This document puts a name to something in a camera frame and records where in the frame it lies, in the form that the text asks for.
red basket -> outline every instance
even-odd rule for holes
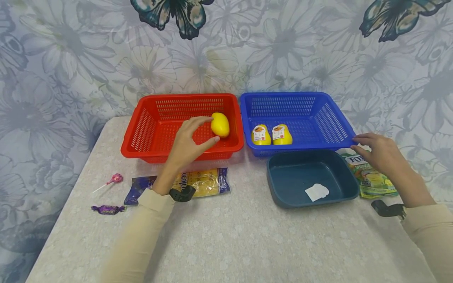
[[[230,135],[205,151],[197,160],[228,159],[244,146],[244,130],[236,96],[230,93],[153,95],[140,99],[124,135],[121,153],[126,158],[140,158],[148,163],[167,161],[176,132],[191,117],[225,114]],[[196,144],[211,137],[210,123],[193,134]]]

dark blue tray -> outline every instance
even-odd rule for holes
[[[274,202],[282,208],[346,201],[359,195],[359,184],[346,162],[328,149],[279,153],[267,162],[267,180]],[[305,192],[321,184],[329,194],[311,201]]]

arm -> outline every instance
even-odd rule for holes
[[[400,194],[406,207],[401,224],[422,251],[437,281],[453,282],[452,213],[436,204],[423,178],[410,167],[393,140],[372,133],[360,134],[354,140],[371,147],[371,152],[355,145],[351,148],[386,175]]]
[[[159,233],[173,210],[174,200],[168,195],[176,175],[198,156],[219,141],[213,137],[196,145],[195,130],[210,117],[194,117],[183,123],[152,190],[145,190],[139,206],[116,240],[112,254],[101,272],[102,283],[142,283]]]

left hand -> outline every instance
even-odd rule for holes
[[[167,162],[154,182],[153,190],[156,193],[168,194],[177,174],[220,140],[219,137],[213,137],[199,145],[193,141],[193,133],[201,125],[210,121],[212,121],[211,117],[193,117],[183,122],[176,133]]]
[[[182,170],[203,152],[213,147],[219,140],[219,137],[212,137],[203,144],[197,145],[193,139],[193,133],[204,123],[212,121],[211,117],[193,117],[184,121],[176,133],[173,147],[170,151],[169,158],[165,164],[168,167]]]

plastic wrapper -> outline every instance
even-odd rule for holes
[[[205,171],[187,172],[178,174],[173,182],[173,189],[181,191],[187,185],[197,190],[193,197],[207,197],[221,195],[230,191],[230,185],[227,182],[228,168],[216,168]],[[138,198],[144,190],[150,189],[157,176],[132,178],[132,186],[124,200],[125,205],[138,205]]]
[[[360,196],[373,199],[381,196],[397,196],[398,192],[386,175],[379,173],[361,155],[343,153],[350,170],[359,181]]]
[[[99,214],[115,215],[118,212],[126,211],[125,206],[92,206],[91,210],[97,211]]]

